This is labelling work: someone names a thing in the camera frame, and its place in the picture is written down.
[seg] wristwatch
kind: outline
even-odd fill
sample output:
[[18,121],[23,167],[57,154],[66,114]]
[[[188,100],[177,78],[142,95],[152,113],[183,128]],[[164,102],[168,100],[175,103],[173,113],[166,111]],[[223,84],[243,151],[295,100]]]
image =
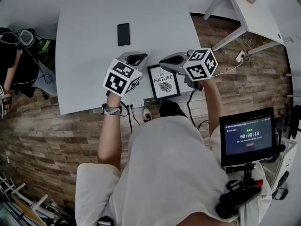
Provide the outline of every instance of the wristwatch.
[[108,107],[107,104],[102,105],[102,115],[121,115],[122,107],[118,108]]

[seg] white desk leg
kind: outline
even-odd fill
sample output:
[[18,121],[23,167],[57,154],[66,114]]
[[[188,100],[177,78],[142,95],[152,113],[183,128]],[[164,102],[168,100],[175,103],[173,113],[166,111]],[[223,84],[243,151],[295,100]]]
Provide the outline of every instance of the white desk leg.
[[207,10],[206,10],[206,12],[205,12],[205,15],[203,16],[203,19],[204,19],[204,20],[207,20],[207,19],[210,17],[210,15],[212,14],[212,12],[216,9],[216,7],[217,7],[219,1],[220,1],[220,0],[214,0],[214,1],[210,4],[209,8],[207,8]]
[[292,97],[301,97],[301,94],[286,95],[285,97],[287,97],[287,98],[292,98]]
[[285,73],[284,75],[288,77],[301,77],[301,73]]
[[252,49],[252,50],[249,50],[249,51],[248,51],[248,54],[251,55],[251,54],[254,54],[254,53],[256,53],[256,52],[262,51],[262,50],[264,50],[264,49],[266,49],[266,48],[273,47],[273,46],[275,46],[275,45],[278,45],[278,43],[273,41],[273,42],[270,42],[270,43],[261,45],[261,46],[259,46],[259,47],[257,47],[257,48],[254,48],[254,49]]
[[212,47],[212,50],[213,51],[219,50],[221,47],[224,47],[227,43],[230,43],[232,40],[236,39],[237,37],[244,34],[245,32],[246,32],[246,28],[243,25],[241,25],[234,32],[230,33],[226,38],[224,38],[223,40],[215,44]]

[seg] white table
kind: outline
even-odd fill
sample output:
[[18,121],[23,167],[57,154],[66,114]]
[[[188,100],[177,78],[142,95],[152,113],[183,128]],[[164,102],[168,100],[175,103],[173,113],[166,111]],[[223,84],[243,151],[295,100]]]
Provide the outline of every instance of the white table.
[[[207,20],[217,7],[220,0],[214,0],[207,9],[204,19]],[[213,51],[217,51],[232,40],[236,39],[245,32],[256,33],[266,37],[272,42],[259,46],[248,51],[248,54],[253,54],[266,48],[270,48],[277,44],[284,44],[277,23],[268,8],[266,0],[257,0],[251,4],[247,0],[230,0],[234,9],[239,14],[241,26],[226,38],[218,42],[212,47]]]
[[[130,23],[131,45],[118,47],[117,25]],[[102,87],[113,58],[127,51],[149,55],[155,65],[167,55],[200,44],[183,0],[69,0],[62,7],[57,30],[55,71],[61,114],[101,107]],[[177,76],[180,92],[191,91]],[[152,98],[147,69],[140,85],[122,101]]]

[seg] tablet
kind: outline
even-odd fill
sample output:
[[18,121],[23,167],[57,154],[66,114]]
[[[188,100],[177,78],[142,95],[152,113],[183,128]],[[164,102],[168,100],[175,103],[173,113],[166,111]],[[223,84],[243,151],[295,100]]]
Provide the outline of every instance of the tablet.
[[222,167],[275,155],[273,107],[220,117]]

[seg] white t-shirt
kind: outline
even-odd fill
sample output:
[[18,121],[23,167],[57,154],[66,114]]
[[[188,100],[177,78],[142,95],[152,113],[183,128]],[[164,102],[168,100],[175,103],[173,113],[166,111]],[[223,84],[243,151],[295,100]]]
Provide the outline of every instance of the white t-shirt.
[[111,216],[118,226],[175,226],[194,212],[241,226],[258,225],[271,202],[271,189],[262,166],[252,178],[263,179],[261,194],[221,219],[215,212],[230,179],[221,168],[220,129],[211,135],[213,151],[183,116],[163,117],[134,131],[123,173],[112,165],[84,163],[78,167],[75,218],[78,226],[94,226]]

